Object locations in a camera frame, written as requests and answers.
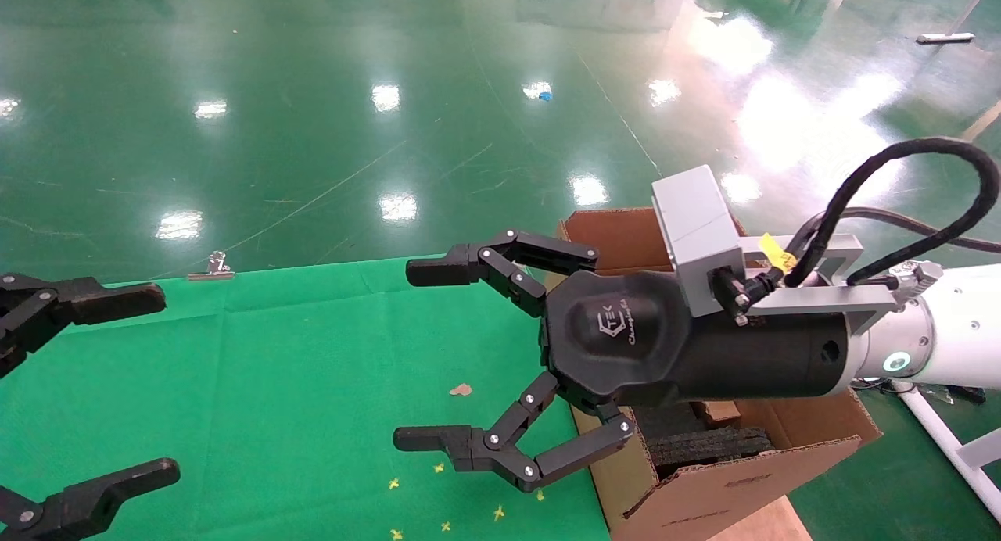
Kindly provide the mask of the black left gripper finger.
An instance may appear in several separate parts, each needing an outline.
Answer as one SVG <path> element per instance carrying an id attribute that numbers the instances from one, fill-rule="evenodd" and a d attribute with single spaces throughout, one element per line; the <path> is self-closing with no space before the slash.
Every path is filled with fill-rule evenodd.
<path id="1" fill-rule="evenodd" d="M 1 539 L 83 540 L 103 534 L 125 502 L 179 480 L 179 463 L 158 458 L 67 486 L 40 503 L 3 486 Z"/>
<path id="2" fill-rule="evenodd" d="M 1 377 L 69 326 L 93 326 L 160 313 L 166 296 L 154 282 L 107 288 L 93 277 L 44 281 L 3 274 Z"/>

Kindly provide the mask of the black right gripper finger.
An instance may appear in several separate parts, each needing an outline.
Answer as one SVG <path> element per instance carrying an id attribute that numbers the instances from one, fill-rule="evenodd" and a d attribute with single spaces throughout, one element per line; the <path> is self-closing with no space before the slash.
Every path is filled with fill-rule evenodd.
<path id="1" fill-rule="evenodd" d="M 596 270 L 598 250 L 564 239 L 507 230 L 476 244 L 451 246 L 441 257 L 411 259 L 405 277 L 412 287 L 464 287 L 486 282 L 523 313 L 542 317 L 547 289 L 530 277 L 528 267 L 562 276 Z"/>
<path id="2" fill-rule="evenodd" d="M 457 472 L 493 472 L 523 493 L 560 481 L 618 452 L 635 435 L 635 424 L 615 403 L 597 406 L 596 429 L 535 457 L 516 443 L 561 391 L 557 377 L 543 371 L 490 429 L 468 425 L 397 428 L 393 445 L 403 452 L 440 451 Z"/>

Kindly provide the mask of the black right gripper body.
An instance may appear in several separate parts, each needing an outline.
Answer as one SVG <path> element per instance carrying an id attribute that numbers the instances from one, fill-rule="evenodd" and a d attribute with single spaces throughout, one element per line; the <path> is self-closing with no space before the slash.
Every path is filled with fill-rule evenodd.
<path id="1" fill-rule="evenodd" d="M 548 292 L 543 323 L 544 363 L 580 409 L 821 397 L 849 349 L 840 313 L 696 317 L 668 270 L 577 270 Z"/>

